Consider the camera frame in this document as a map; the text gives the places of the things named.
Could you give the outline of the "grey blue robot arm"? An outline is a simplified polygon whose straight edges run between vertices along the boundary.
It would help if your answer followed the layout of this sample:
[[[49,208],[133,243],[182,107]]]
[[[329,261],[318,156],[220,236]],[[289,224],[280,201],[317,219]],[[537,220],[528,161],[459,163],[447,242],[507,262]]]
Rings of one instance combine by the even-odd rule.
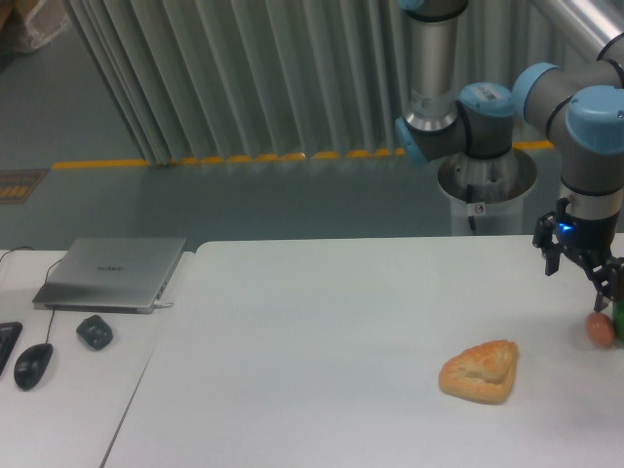
[[[496,160],[511,146],[520,116],[561,153],[556,208],[541,216],[533,244],[547,274],[562,257],[596,290],[596,311],[623,300],[623,261],[612,254],[623,200],[623,17],[599,1],[539,1],[538,12],[587,60],[566,72],[550,63],[527,68],[511,89],[484,96],[478,84],[451,90],[463,1],[404,1],[411,39],[410,98],[396,120],[399,143],[414,162],[454,153]]]

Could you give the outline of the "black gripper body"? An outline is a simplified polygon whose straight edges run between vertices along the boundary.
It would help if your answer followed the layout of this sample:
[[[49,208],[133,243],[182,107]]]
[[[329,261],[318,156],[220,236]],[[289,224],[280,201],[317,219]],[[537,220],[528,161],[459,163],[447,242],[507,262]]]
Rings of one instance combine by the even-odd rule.
[[[557,239],[569,248],[609,256],[619,213],[619,191],[606,195],[562,191],[555,210]]]

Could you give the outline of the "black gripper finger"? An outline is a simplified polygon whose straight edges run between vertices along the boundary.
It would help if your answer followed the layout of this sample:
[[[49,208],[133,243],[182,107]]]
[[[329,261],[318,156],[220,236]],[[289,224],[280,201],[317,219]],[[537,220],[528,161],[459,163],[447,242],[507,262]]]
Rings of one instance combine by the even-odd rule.
[[[555,227],[555,213],[549,212],[537,219],[533,231],[532,244],[541,250],[545,260],[546,276],[557,273],[560,268],[562,248],[554,241]]]
[[[582,251],[573,259],[596,290],[595,312],[602,312],[610,303],[623,301],[622,257]]]

